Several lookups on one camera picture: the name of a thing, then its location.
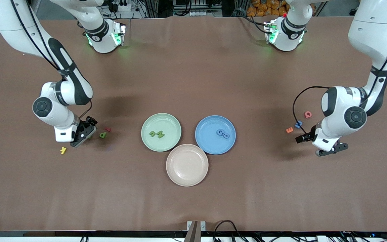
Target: green plate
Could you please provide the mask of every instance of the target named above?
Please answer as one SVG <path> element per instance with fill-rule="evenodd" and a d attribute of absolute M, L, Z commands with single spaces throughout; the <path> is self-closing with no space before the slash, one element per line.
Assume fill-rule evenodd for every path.
<path fill-rule="evenodd" d="M 164 152 L 175 147 L 180 137 L 180 123 L 173 115 L 167 113 L 150 116 L 141 128 L 143 143 L 147 148 L 157 152 Z"/>

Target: beige plate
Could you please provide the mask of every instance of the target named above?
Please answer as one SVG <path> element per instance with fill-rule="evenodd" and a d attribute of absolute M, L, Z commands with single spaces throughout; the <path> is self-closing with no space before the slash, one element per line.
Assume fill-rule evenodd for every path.
<path fill-rule="evenodd" d="M 206 153 L 196 145 L 184 144 L 175 147 L 167 158 L 169 178 L 177 185 L 191 187 L 200 183 L 209 170 Z"/>

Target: plate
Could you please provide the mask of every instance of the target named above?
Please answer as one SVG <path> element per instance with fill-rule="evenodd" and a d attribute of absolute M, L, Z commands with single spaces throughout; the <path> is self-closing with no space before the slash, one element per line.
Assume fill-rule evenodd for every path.
<path fill-rule="evenodd" d="M 181 137 L 178 120 L 167 113 L 150 116 L 141 128 L 141 139 L 150 150 L 164 152 L 175 147 Z"/>
<path fill-rule="evenodd" d="M 167 158 L 166 170 L 177 185 L 191 187 L 200 183 L 209 170 L 209 160 L 204 151 L 192 144 L 175 147 Z"/>
<path fill-rule="evenodd" d="M 235 127 L 227 118 L 212 115 L 201 120 L 195 129 L 198 146 L 211 155 L 229 151 L 235 143 Z"/>

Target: brown tablecloth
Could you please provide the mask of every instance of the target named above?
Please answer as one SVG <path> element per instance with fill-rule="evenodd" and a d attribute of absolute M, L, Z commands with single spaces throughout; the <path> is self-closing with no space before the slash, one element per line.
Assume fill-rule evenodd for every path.
<path fill-rule="evenodd" d="M 349 44 L 351 21 L 312 18 L 304 42 L 281 52 L 243 19 L 132 20 L 125 47 L 110 54 L 88 46 L 75 21 L 44 22 L 92 84 L 98 133 L 112 128 L 64 155 L 68 144 L 31 108 L 58 73 L 0 37 L 0 230 L 182 230 L 193 219 L 209 230 L 222 219 L 240 230 L 387 230 L 387 90 L 381 110 L 342 139 L 345 152 L 319 158 L 295 144 L 300 130 L 285 132 L 304 88 L 365 85 L 371 61 Z M 323 118 L 323 93 L 299 98 L 307 129 Z M 208 115 L 230 119 L 236 143 L 208 155 L 200 184 L 179 187 L 166 173 L 169 152 L 141 141 L 158 112 L 180 121 L 179 144 L 195 144 Z"/>

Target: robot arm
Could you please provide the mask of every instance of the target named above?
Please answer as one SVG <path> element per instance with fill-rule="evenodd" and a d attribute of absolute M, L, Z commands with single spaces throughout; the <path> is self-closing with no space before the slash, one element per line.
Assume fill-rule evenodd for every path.
<path fill-rule="evenodd" d="M 361 129 L 367 116 L 383 103 L 387 84 L 387 1 L 362 0 L 350 26 L 349 41 L 372 59 L 364 87 L 331 87 L 321 99 L 325 118 L 310 133 L 297 137 L 297 143 L 313 141 L 317 155 L 334 152 L 334 144 L 345 135 Z"/>
<path fill-rule="evenodd" d="M 88 104 L 93 92 L 66 49 L 43 29 L 25 0 L 0 0 L 0 33 L 14 49 L 45 58 L 62 75 L 43 85 L 33 112 L 54 127 L 56 141 L 80 145 L 95 132 L 96 121 L 80 120 L 67 106 Z"/>
<path fill-rule="evenodd" d="M 313 15 L 311 3 L 325 0 L 286 0 L 291 8 L 286 17 L 278 17 L 265 26 L 265 38 L 282 51 L 292 51 L 302 41 L 305 27 Z"/>
<path fill-rule="evenodd" d="M 108 53 L 123 45 L 125 26 L 104 19 L 97 6 L 104 0 L 50 0 L 71 13 L 83 26 L 89 44 L 99 53 Z"/>

